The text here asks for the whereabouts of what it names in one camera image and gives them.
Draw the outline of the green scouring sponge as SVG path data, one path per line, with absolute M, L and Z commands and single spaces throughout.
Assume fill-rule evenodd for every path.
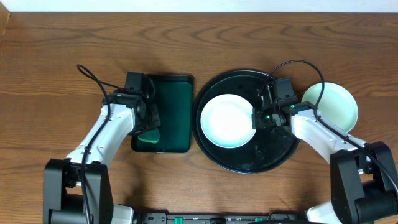
M 159 142 L 159 139 L 160 139 L 160 132 L 157 128 L 147 130 L 146 132 L 138 136 L 138 140 L 150 144 L 157 144 Z

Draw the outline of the black rectangular water tray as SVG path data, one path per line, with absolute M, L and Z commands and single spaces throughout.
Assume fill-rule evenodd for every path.
M 193 78 L 190 75 L 150 75 L 161 125 L 156 143 L 131 138 L 136 152 L 185 153 L 191 145 Z

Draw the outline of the white plate front green stain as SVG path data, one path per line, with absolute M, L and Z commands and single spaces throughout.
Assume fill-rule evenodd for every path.
M 324 91 L 318 104 L 322 121 L 334 129 L 348 133 L 358 120 L 358 106 L 353 95 L 336 83 L 325 82 Z

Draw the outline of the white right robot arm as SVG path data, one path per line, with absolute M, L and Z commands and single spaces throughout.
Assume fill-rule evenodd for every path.
M 310 102 L 254 108 L 252 127 L 286 127 L 329 163 L 331 200 L 307 210 L 310 222 L 374 223 L 397 215 L 397 171 L 383 142 L 353 137 Z

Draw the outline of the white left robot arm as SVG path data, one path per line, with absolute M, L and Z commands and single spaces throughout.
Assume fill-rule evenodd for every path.
M 128 134 L 160 126 L 154 93 L 121 89 L 103 99 L 80 145 L 44 169 L 44 223 L 133 223 L 134 209 L 113 202 L 108 168 Z

